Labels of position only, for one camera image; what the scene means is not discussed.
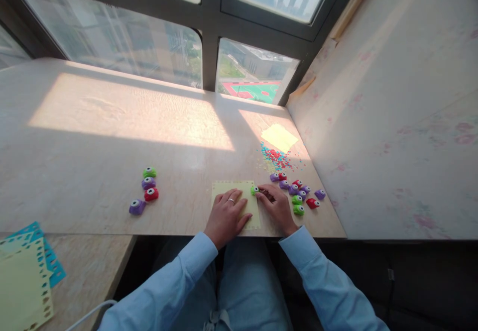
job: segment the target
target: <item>paper scrap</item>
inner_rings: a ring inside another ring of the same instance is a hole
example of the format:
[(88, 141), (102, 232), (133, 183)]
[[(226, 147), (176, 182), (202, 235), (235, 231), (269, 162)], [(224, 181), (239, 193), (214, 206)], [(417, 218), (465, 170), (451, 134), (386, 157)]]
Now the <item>paper scrap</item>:
[(53, 317), (43, 239), (0, 260), (2, 330), (34, 331)]
[(266, 129), (260, 136), (262, 139), (266, 140), (284, 153), (287, 153), (290, 150), (290, 147), (298, 141), (296, 137), (278, 123), (273, 124)]
[(257, 206), (257, 199), (250, 193), (250, 188), (255, 186), (254, 181), (216, 181), (213, 182), (211, 206), (214, 203), (214, 198), (217, 194), (223, 194), (233, 188), (242, 190), (240, 198), (246, 198), (247, 204), (241, 212), (240, 217), (244, 214), (251, 213), (252, 218), (246, 223), (244, 230), (260, 229), (259, 207)]
[(33, 233), (30, 232), (0, 240), (0, 257), (12, 254), (21, 249), (22, 246), (26, 246), (31, 241), (32, 236)]
[[(41, 230), (40, 228), (40, 224), (37, 221), (35, 221), (29, 226), (23, 228), (22, 230), (17, 231), (15, 234), (10, 235), (7, 239), (10, 239), (19, 235), (24, 235), (26, 233), (33, 233), (33, 236), (31, 237), (30, 241), (35, 241), (37, 239), (44, 237), (44, 233), (43, 233), (43, 230)], [(50, 244), (48, 243), (46, 239), (44, 239), (44, 245), (45, 245), (45, 254), (46, 254), (46, 266), (48, 270), (52, 272), (52, 275), (50, 277), (50, 288), (53, 288), (61, 280), (63, 280), (66, 277), (66, 272), (65, 270), (63, 270), (61, 263), (56, 258), (55, 252), (53, 251), (53, 249), (51, 248)]]

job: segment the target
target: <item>blue perforated paper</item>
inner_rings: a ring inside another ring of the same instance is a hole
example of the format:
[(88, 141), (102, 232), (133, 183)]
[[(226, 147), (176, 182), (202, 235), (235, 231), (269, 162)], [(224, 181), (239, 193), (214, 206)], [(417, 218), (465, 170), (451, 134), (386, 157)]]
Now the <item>blue perforated paper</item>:
[[(10, 236), (26, 234), (29, 232), (34, 233), (31, 237), (30, 242), (45, 236), (45, 234), (43, 233), (43, 230), (40, 229), (40, 224), (37, 221), (23, 228), (22, 230), (17, 231), (16, 233)], [(55, 252), (51, 248), (46, 238), (44, 238), (43, 240), (45, 244), (46, 266), (48, 270), (50, 270), (53, 273), (53, 275), (51, 275), (50, 277), (50, 288), (53, 288), (56, 284), (58, 284), (61, 280), (63, 280), (63, 278), (66, 276), (66, 273), (65, 273), (65, 270), (63, 270), (63, 267), (61, 266), (60, 262), (56, 258)]]

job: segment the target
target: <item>sports court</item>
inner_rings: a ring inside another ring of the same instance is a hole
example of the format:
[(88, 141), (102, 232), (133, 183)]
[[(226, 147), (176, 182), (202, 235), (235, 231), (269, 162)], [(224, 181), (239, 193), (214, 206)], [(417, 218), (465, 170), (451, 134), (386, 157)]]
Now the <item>sports court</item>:
[(231, 96), (271, 104), (280, 86), (280, 81), (222, 82)]

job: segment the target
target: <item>light blue shirt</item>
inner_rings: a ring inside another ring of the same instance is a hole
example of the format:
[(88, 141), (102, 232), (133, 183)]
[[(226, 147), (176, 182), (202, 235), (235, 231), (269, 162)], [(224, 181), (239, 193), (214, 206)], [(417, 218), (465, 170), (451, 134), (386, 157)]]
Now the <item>light blue shirt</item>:
[[(365, 295), (325, 257), (304, 226), (279, 244), (299, 271), (325, 330), (388, 330)], [(212, 241), (197, 234), (172, 262), (107, 310), (99, 330), (168, 330), (217, 255)]]

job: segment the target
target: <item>light yellow paper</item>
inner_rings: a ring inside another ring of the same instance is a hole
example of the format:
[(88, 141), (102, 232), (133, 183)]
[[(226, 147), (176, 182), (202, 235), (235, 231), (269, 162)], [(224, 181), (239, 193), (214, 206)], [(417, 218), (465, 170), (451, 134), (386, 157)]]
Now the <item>light yellow paper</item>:
[(21, 249), (22, 246), (26, 246), (30, 242), (32, 235), (33, 233), (30, 232), (0, 240), (0, 257), (12, 254)]
[(266, 129), (260, 137), (282, 152), (287, 153), (290, 147), (298, 141), (290, 132), (288, 132), (282, 125), (276, 123)]
[(44, 250), (41, 238), (0, 261), (2, 330), (34, 331), (53, 317)]
[(254, 186), (254, 181), (216, 181), (213, 182), (211, 205), (214, 203), (214, 198), (217, 194), (223, 194), (233, 188), (242, 190), (241, 198), (247, 199), (247, 204), (240, 216), (251, 213), (252, 218), (249, 219), (245, 225), (245, 230), (260, 229), (259, 207), (257, 206), (257, 199), (250, 193), (250, 188)]

